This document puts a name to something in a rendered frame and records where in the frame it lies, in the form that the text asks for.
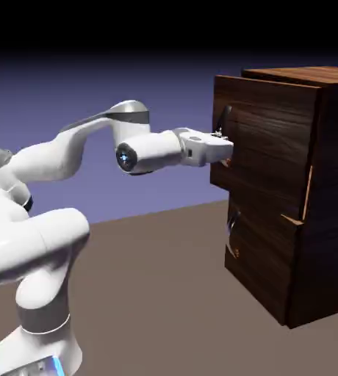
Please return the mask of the dark wood cabinet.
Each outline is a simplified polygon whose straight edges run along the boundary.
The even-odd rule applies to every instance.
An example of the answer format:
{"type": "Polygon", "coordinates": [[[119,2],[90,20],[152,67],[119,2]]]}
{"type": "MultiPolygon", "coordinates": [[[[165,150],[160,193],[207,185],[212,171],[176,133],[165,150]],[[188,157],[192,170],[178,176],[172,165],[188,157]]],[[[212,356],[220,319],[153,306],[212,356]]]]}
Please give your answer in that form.
{"type": "Polygon", "coordinates": [[[308,184],[297,230],[284,326],[338,313],[338,67],[245,69],[244,79],[320,88],[308,154],[308,184]]]}

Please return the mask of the dark wood drawer front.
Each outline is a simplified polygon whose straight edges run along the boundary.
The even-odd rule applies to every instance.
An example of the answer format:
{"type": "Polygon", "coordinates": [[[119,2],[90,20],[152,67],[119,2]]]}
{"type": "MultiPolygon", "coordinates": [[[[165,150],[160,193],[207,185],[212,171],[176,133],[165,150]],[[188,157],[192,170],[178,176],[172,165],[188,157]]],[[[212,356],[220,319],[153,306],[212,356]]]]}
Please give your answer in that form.
{"type": "Polygon", "coordinates": [[[231,106],[223,134],[234,143],[228,167],[211,166],[210,181],[238,204],[260,201],[301,220],[308,154],[320,88],[216,76],[213,119],[231,106]]]}
{"type": "Polygon", "coordinates": [[[295,240],[301,223],[290,220],[267,199],[229,197],[228,217],[240,218],[231,233],[234,258],[226,247],[225,266],[282,325],[287,321],[295,240]]]}

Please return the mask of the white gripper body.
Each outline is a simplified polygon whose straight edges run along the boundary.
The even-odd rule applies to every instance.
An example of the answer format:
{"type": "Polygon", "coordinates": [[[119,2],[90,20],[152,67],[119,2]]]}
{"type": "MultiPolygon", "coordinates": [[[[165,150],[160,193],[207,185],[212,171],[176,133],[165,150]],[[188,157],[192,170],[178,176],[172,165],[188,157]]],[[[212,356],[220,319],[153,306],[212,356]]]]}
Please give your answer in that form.
{"type": "Polygon", "coordinates": [[[202,141],[202,165],[231,158],[234,151],[234,143],[227,137],[219,137],[208,133],[202,135],[202,141]]]}

